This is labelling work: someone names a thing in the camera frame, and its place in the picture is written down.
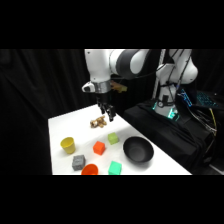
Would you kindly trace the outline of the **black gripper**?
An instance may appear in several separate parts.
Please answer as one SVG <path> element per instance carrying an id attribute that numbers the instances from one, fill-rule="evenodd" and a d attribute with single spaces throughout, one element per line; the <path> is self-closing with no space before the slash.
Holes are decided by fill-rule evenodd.
<path id="1" fill-rule="evenodd" d="M 103 104 L 110 104 L 111 103 L 111 92 L 106 93 L 97 93 L 96 94 L 97 105 L 100 108 L 102 114 L 105 114 L 105 110 L 103 108 Z M 106 106 L 106 112 L 109 117 L 109 121 L 112 122 L 114 117 L 116 116 L 115 107 L 113 105 Z"/>

